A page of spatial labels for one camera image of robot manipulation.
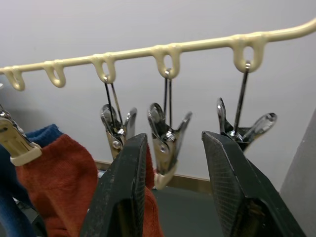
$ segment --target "hook loop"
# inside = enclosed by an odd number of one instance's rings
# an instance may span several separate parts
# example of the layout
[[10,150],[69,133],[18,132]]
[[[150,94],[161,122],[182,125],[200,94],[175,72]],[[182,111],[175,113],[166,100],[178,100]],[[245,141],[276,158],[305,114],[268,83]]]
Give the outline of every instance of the hook loop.
[[[91,63],[94,65],[95,70],[97,72],[97,75],[99,79],[106,84],[112,84],[115,81],[116,72],[114,63],[115,60],[111,53],[105,53],[105,54],[93,54],[90,58]],[[103,63],[106,63],[109,69],[109,73],[106,74],[103,71]]]
[[19,70],[19,66],[5,67],[3,73],[14,89],[18,91],[23,91],[25,89],[25,83],[22,78],[22,73]]
[[43,69],[46,71],[51,83],[58,88],[62,88],[66,84],[66,77],[62,62],[62,60],[46,61],[43,66]]
[[177,43],[168,45],[156,45],[151,49],[151,54],[156,59],[157,67],[161,76],[165,77],[167,67],[164,64],[164,57],[169,55],[172,61],[172,68],[170,69],[168,79],[172,80],[180,72],[180,54],[181,47]]

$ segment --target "cream plastic clip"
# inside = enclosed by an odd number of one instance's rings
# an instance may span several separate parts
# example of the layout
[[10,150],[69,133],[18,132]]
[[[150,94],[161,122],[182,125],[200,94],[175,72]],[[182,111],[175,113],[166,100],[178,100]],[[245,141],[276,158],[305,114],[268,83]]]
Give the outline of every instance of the cream plastic clip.
[[10,153],[15,166],[27,164],[42,154],[40,146],[23,135],[5,110],[0,113],[0,144]]
[[175,163],[175,165],[172,167],[171,170],[168,171],[166,174],[159,174],[155,173],[155,188],[156,189],[163,189],[166,187],[166,185],[169,183],[169,181],[172,179],[174,176],[174,173],[177,170],[178,162]]

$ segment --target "metal wire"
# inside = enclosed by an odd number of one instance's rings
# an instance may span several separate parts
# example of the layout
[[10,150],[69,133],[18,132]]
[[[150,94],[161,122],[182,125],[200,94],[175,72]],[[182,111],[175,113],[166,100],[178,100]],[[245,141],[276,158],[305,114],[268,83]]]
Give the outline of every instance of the metal wire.
[[[167,111],[167,94],[168,94],[168,80],[170,68],[165,71],[164,77],[164,98],[163,98],[163,112],[166,115]],[[169,126],[172,127],[172,81],[169,80]]]
[[169,123],[172,127],[172,81],[169,81]]
[[239,94],[239,100],[238,100],[235,123],[234,123],[235,134],[237,134],[237,132],[238,132],[240,114],[241,114],[241,109],[242,109],[242,104],[243,104],[243,98],[245,96],[246,83],[247,83],[247,78],[248,78],[250,66],[251,66],[250,62],[247,61],[246,62],[246,70],[245,70],[245,73],[243,74],[242,85],[241,85],[241,90],[240,90],[240,94]]
[[113,83],[111,83],[111,87],[112,87],[112,91],[113,91],[113,95],[114,95],[115,104],[116,104],[117,109],[118,109],[119,120],[120,120],[120,123],[123,124],[122,115],[120,113],[120,108],[119,108],[119,101],[118,101],[118,97],[117,97],[117,94],[115,92]]
[[111,99],[110,99],[110,93],[109,93],[109,88],[108,88],[108,84],[104,83],[105,89],[107,91],[107,97],[108,97],[108,104],[110,106],[110,113],[111,113],[111,119],[112,119],[112,123],[114,125],[114,127],[116,128],[116,124],[114,121],[114,117],[113,117],[113,111],[112,111],[112,104],[111,104]]
[[166,114],[167,108],[167,91],[168,91],[168,78],[164,78],[164,98],[163,98],[163,113]]

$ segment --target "floor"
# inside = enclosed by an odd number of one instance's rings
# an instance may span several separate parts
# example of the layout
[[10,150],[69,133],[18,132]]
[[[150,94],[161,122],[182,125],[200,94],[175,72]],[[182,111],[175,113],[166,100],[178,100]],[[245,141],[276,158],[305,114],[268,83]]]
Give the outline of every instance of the floor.
[[[212,196],[170,187],[153,193],[165,237],[223,237]],[[31,209],[25,213],[34,219]],[[1,225],[0,237],[5,237]]]

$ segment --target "blue fabric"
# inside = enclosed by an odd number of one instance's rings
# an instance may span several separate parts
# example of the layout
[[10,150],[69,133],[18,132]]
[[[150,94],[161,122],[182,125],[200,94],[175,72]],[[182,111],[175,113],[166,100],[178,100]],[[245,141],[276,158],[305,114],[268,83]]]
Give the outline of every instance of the blue fabric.
[[[26,134],[30,141],[42,148],[61,135],[63,133],[55,124]],[[31,223],[17,207],[12,197],[33,207],[26,189],[17,180],[9,152],[0,145],[0,222],[8,237],[35,237]]]

